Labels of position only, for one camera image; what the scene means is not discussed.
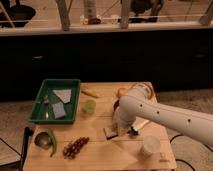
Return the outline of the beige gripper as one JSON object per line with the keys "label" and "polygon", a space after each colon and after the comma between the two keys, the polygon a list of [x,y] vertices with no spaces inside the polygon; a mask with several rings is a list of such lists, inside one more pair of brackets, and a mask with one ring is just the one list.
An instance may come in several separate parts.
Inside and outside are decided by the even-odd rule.
{"label": "beige gripper", "polygon": [[132,126],[132,122],[124,121],[117,114],[112,119],[112,131],[119,137],[124,136],[129,128]]}

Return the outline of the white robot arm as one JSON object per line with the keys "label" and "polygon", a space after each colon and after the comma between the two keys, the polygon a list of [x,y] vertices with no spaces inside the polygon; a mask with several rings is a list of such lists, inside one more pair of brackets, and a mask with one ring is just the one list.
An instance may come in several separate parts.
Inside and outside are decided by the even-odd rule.
{"label": "white robot arm", "polygon": [[150,95],[150,90],[136,86],[119,98],[115,110],[119,128],[128,129],[140,117],[213,146],[213,114],[153,102]]}

